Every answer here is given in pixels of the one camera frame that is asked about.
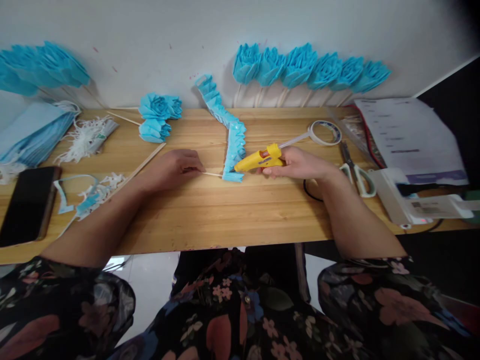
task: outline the hand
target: hand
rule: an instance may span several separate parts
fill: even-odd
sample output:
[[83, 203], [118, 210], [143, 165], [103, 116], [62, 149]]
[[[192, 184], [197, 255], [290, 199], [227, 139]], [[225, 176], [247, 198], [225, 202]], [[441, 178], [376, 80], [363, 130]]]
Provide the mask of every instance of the hand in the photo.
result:
[[179, 149], [155, 157], [136, 180], [142, 189], [151, 193], [173, 189], [202, 172], [205, 168], [199, 154], [195, 150]]
[[341, 173], [331, 162], [295, 146], [284, 147], [281, 150], [281, 154], [280, 159], [286, 162], [286, 166], [272, 166], [263, 169], [263, 173], [270, 175], [272, 179], [280, 176], [295, 179], [323, 180], [330, 174]]

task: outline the tape roll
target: tape roll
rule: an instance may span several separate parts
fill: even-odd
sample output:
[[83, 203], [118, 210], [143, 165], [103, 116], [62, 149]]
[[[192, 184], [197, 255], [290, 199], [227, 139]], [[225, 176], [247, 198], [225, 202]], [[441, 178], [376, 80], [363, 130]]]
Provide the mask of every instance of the tape roll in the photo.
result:
[[[331, 131], [333, 134], [333, 141], [332, 142], [326, 142], [320, 139], [317, 135], [314, 133], [314, 127], [320, 125], [323, 127], [326, 127]], [[324, 121], [324, 120], [317, 120], [314, 121], [310, 124], [308, 127], [308, 135], [310, 138], [317, 144], [324, 145], [324, 146], [333, 146], [337, 145], [340, 141], [342, 141], [342, 132], [340, 129], [334, 124], [331, 123], [330, 121]]]

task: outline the yellow glue gun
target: yellow glue gun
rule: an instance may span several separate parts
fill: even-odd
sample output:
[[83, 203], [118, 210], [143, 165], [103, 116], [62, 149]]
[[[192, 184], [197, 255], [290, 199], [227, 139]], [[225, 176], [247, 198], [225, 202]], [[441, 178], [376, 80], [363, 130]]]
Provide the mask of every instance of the yellow glue gun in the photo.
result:
[[257, 151], [240, 160], [234, 167], [236, 172], [247, 172], [255, 168], [269, 168], [285, 165], [280, 157], [282, 151], [277, 143], [270, 144], [264, 151]]

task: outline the person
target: person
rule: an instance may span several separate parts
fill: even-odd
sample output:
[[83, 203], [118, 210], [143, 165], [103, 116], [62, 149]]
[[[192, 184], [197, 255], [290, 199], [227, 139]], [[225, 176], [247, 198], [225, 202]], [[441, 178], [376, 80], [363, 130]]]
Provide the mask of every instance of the person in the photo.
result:
[[[472, 335], [440, 304], [437, 288], [410, 274], [412, 259], [347, 177], [297, 147], [282, 151], [286, 166], [263, 174], [316, 180], [345, 259], [318, 277], [323, 312], [308, 303], [301, 245], [183, 252], [170, 300], [152, 313], [142, 334], [118, 344], [134, 321], [135, 294], [102, 269], [142, 204], [205, 171], [196, 151], [173, 150], [1, 279], [0, 359], [443, 360], [478, 354]], [[198, 253], [211, 263], [195, 261]]]

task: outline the forearm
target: forearm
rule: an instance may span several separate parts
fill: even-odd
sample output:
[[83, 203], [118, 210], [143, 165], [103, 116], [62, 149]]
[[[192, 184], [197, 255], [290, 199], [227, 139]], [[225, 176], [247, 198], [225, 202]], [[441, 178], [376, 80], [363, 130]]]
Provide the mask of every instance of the forearm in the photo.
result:
[[103, 268], [148, 196], [141, 181], [141, 177], [133, 179], [91, 215], [74, 221], [40, 255], [69, 265]]
[[364, 204], [345, 175], [339, 171], [317, 182], [342, 257], [373, 259], [407, 254], [388, 227]]

